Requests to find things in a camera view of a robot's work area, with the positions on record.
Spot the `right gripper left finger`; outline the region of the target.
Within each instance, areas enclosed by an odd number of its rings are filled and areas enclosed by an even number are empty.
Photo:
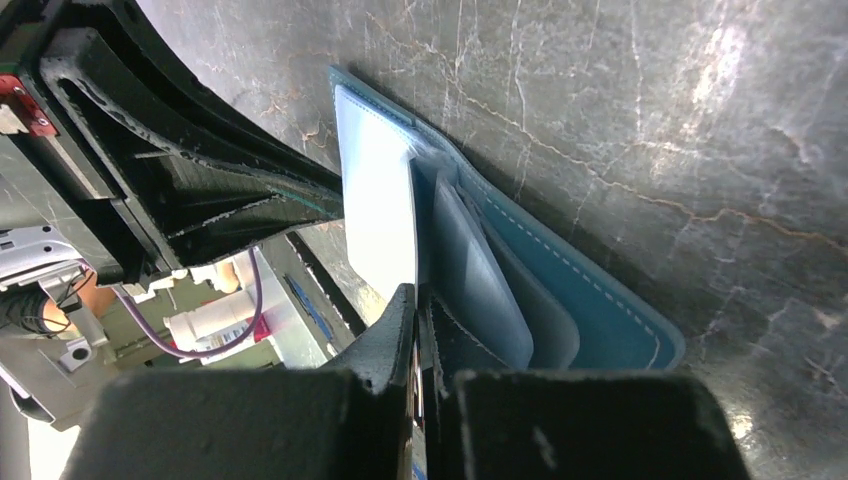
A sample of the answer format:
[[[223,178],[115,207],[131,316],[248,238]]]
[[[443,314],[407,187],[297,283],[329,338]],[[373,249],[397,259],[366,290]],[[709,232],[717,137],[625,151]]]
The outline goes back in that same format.
[[[151,369],[97,398],[66,479],[408,479],[415,290],[315,369]]]

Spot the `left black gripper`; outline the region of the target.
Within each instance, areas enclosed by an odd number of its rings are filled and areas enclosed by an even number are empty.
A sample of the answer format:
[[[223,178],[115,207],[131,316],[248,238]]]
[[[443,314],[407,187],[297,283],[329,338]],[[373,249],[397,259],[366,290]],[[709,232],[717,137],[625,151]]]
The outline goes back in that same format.
[[[134,1],[1,5],[1,280],[147,284],[342,215],[338,174],[205,87]]]

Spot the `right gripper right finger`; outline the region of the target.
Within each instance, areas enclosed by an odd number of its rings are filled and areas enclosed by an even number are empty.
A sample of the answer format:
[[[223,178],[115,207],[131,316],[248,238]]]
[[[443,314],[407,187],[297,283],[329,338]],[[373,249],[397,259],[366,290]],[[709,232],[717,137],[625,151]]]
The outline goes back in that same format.
[[[514,371],[451,316],[422,310],[433,479],[745,479],[714,395],[690,376]]]

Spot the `blue card holder wallet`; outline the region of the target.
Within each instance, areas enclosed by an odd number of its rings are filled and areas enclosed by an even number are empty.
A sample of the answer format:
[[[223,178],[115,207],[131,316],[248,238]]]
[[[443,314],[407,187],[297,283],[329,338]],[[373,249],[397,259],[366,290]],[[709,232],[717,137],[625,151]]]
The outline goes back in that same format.
[[[476,170],[440,131],[328,72],[350,265],[384,296],[434,290],[514,369],[667,370],[680,330]]]

